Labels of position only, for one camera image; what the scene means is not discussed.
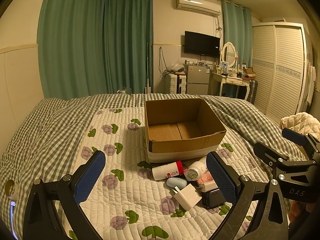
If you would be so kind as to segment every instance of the tv screen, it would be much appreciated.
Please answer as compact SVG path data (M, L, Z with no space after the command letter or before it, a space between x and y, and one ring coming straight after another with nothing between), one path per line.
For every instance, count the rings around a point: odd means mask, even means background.
M220 38L193 32L184 32L184 53L219 57Z

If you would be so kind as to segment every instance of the teal curtain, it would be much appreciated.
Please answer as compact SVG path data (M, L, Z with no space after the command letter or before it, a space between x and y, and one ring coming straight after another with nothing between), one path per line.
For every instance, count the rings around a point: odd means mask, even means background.
M222 1L224 20L224 42L230 41L238 51L238 64L244 60L251 65L252 58L252 21L251 10L242 6L235 6L231 1Z
M153 84L152 0L102 0L102 10L108 91L126 87L143 93L147 67Z
M101 0L43 1L37 43L46 98L108 92L101 39Z

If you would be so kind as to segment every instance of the wardrobe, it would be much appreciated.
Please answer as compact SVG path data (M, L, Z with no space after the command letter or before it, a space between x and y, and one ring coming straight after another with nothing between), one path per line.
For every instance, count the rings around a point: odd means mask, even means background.
M255 107L276 123L301 112L306 99L306 38L302 24L253 25L252 68L258 89Z

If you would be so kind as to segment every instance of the white suitcase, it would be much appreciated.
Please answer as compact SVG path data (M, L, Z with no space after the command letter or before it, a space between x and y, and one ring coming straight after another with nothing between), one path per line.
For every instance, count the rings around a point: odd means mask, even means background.
M186 93L186 76L178 74L167 74L165 77L166 94L185 94Z

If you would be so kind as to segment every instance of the finger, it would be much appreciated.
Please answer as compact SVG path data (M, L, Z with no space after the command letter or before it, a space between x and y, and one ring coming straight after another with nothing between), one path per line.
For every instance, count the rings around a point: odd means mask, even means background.
M306 205L306 210L311 213L313 211L313 208L315 207L316 203L313 204L307 204Z
M297 220L297 217L292 212L289 213L288 217L291 223Z
M298 217L302 213L302 206L296 202L291 205L290 210L295 217Z

